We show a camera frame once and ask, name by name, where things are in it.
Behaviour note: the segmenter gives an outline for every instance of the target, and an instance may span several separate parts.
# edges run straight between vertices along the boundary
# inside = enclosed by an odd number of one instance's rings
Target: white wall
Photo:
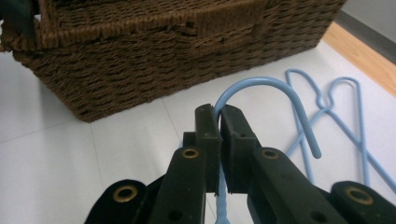
[[[342,10],[396,43],[396,0],[347,0]]]

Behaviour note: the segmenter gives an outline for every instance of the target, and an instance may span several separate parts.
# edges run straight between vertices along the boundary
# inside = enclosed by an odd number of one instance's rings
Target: wicker basket
[[[317,45],[345,0],[39,0],[1,47],[91,122]]]

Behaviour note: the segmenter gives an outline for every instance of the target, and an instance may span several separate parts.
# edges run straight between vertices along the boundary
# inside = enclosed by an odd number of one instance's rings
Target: blue hanger
[[[230,88],[228,88],[218,99],[215,104],[215,115],[219,119],[220,110],[226,105],[227,101],[237,92],[252,86],[272,86],[281,91],[283,91],[291,100],[294,106],[294,113],[300,119],[302,124],[302,129],[305,132],[306,139],[309,146],[311,147],[312,155],[319,159],[321,157],[321,152],[318,147],[317,140],[312,132],[311,126],[309,124],[308,117],[305,114],[303,104],[297,93],[288,86],[285,82],[280,81],[273,77],[250,77],[236,82]],[[219,197],[216,200],[217,206],[217,220],[216,224],[228,224],[230,221],[227,219],[227,203],[226,203],[226,184],[224,173],[222,167],[220,166],[219,174]]]
[[[361,86],[359,82],[352,78],[352,77],[339,77],[337,78],[332,85],[329,88],[328,91],[328,98],[330,103],[328,105],[325,105],[322,103],[323,95],[322,92],[319,90],[318,86],[306,72],[299,70],[299,69],[289,69],[286,71],[286,80],[287,83],[291,86],[291,79],[290,79],[290,74],[295,73],[298,75],[303,76],[309,83],[309,85],[312,87],[312,89],[315,91],[317,98],[316,98],[316,104],[319,108],[319,111],[315,114],[315,116],[310,120],[310,125],[314,125],[318,119],[323,115],[323,114],[328,114],[334,121],[335,123],[343,130],[343,132],[346,134],[346,136],[356,145],[358,150],[361,152],[361,161],[362,161],[362,170],[363,170],[363,181],[366,186],[370,186],[370,176],[368,172],[368,162],[370,162],[375,170],[381,175],[381,177],[385,180],[385,182],[389,185],[389,187],[393,190],[394,193],[396,193],[396,183],[395,181],[390,177],[390,175],[385,171],[384,168],[375,160],[373,155],[368,152],[367,147],[366,147],[366,138],[365,138],[365,132],[364,132],[364,121],[363,121],[363,109],[362,109],[362,100],[361,100]],[[332,97],[332,93],[335,89],[335,87],[340,83],[340,82],[351,82],[354,84],[356,93],[357,93],[357,100],[358,100],[358,120],[359,120],[359,136],[355,135],[350,129],[345,125],[345,123],[338,117],[337,114],[335,114],[332,109],[334,108],[334,99]],[[303,151],[303,158],[304,158],[304,166],[305,170],[308,176],[308,179],[311,180],[311,182],[314,181],[313,175],[312,175],[312,169],[310,167],[309,159],[306,156],[306,147],[304,145],[304,133],[302,132],[302,127],[300,125],[300,122],[296,120],[296,126],[298,130],[298,138],[294,141],[290,149],[286,152],[286,154],[289,156],[293,153],[295,148],[300,144],[302,151]]]

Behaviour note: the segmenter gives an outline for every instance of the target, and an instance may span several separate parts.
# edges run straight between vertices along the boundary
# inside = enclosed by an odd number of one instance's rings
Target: metal grommet
[[[184,158],[194,159],[194,158],[198,157],[199,152],[195,149],[187,148],[187,149],[183,150],[182,155]]]
[[[128,203],[137,195],[137,188],[133,185],[118,187],[113,193],[113,199],[117,203]]]
[[[265,149],[262,151],[262,156],[269,160],[276,160],[279,158],[279,155],[273,150]]]
[[[349,187],[346,189],[346,195],[356,203],[361,203],[364,205],[370,205],[374,203],[373,197],[362,189]]]

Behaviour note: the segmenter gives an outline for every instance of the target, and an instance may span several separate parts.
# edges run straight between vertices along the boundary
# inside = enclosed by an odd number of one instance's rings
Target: white tile floor
[[[321,88],[340,76],[363,87],[368,148],[396,177],[396,100],[328,45],[192,87],[88,124],[76,120],[57,98],[9,53],[0,54],[0,223],[82,223],[112,183],[132,178],[145,184],[166,172],[183,132],[194,129],[194,109],[214,104],[230,85],[245,77],[285,80],[291,67],[304,69]],[[295,78],[308,115],[314,93]],[[337,112],[356,128],[350,88],[337,90]],[[235,95],[262,144],[286,150],[296,131],[290,102],[273,88],[255,87]],[[341,180],[361,181],[359,153],[330,119],[314,129],[323,151],[312,160],[316,184],[329,190]],[[292,157],[302,168],[300,153]],[[371,169],[373,188],[396,197]],[[215,199],[207,197],[206,223],[214,223]],[[229,197],[232,223],[251,223],[246,197]]]

